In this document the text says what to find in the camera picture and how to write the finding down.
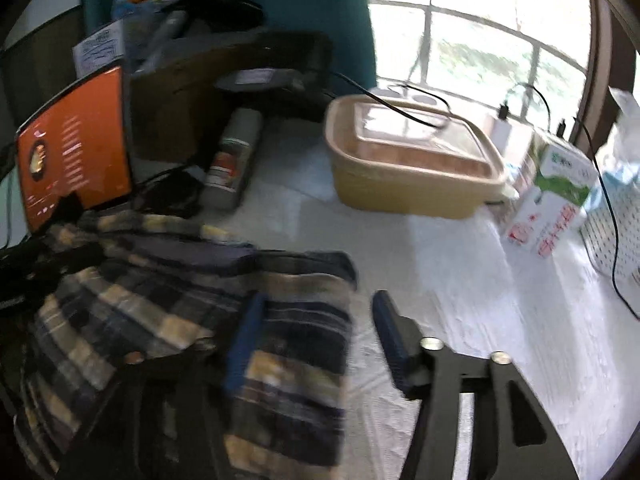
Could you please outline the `plaid flannel pants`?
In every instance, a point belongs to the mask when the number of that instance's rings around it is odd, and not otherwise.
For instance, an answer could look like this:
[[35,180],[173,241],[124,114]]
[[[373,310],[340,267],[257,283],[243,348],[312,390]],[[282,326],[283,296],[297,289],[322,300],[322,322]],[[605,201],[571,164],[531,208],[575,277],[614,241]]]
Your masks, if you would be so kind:
[[62,278],[32,313],[1,321],[2,477],[59,479],[116,372],[213,335],[266,298],[224,434],[230,479],[332,479],[357,287],[341,252],[263,250],[220,229],[132,210],[87,212],[105,259]]

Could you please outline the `white perforated storage basket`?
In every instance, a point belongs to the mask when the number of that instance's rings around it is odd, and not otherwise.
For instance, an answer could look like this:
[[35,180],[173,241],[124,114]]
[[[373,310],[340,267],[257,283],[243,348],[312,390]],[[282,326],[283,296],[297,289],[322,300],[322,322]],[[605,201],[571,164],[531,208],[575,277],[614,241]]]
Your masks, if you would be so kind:
[[586,201],[586,220],[580,228],[594,268],[627,285],[639,285],[639,175],[623,180],[603,175]]

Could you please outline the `grey spray can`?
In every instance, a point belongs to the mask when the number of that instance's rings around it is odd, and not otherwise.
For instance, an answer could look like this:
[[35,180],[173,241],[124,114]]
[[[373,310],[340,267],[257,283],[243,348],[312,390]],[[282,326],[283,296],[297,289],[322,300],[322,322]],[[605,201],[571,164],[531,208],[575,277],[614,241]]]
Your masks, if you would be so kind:
[[232,211],[238,208],[250,180],[260,134],[262,114],[238,108],[222,135],[201,194],[203,208]]

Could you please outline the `green white milk carton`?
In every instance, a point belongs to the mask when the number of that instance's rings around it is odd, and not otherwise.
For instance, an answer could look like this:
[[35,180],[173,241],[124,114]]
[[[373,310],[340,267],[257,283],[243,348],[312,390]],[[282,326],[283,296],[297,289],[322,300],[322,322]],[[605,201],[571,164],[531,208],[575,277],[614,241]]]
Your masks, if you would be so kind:
[[518,177],[518,198],[506,205],[502,237],[540,258],[551,256],[578,219],[597,181],[592,161],[573,145],[534,132]]

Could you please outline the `beige lidded food container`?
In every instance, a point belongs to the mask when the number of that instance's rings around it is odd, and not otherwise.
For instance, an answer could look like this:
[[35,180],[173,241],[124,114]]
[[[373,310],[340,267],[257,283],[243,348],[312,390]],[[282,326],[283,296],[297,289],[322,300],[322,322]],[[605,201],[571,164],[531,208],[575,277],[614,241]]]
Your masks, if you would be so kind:
[[446,219],[503,199],[506,167],[467,119],[403,99],[354,94],[324,120],[335,192],[352,208]]

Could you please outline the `white plastic bag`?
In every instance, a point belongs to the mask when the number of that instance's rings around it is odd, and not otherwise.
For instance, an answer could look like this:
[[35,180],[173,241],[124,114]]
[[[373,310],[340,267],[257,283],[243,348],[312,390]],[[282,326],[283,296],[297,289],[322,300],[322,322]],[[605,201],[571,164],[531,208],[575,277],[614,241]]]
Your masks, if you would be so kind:
[[601,169],[620,182],[639,179],[639,103],[622,89],[608,88],[620,109],[606,143],[599,148]]

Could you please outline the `white usb charger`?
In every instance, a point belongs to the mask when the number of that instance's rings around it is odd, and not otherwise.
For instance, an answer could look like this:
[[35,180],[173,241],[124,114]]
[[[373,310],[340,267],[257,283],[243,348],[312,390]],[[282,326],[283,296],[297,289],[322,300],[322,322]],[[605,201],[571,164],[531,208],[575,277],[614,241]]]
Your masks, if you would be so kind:
[[509,122],[509,105],[504,101],[498,108],[497,116],[492,118],[489,137],[498,151],[503,152],[508,144],[512,125]]

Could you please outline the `small white cartoon box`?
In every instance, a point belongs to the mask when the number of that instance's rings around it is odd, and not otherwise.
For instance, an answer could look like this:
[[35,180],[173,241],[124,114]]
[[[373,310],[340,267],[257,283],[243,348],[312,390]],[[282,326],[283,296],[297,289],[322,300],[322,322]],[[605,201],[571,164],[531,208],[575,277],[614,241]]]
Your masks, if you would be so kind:
[[122,22],[114,21],[73,47],[75,72],[84,78],[125,55]]

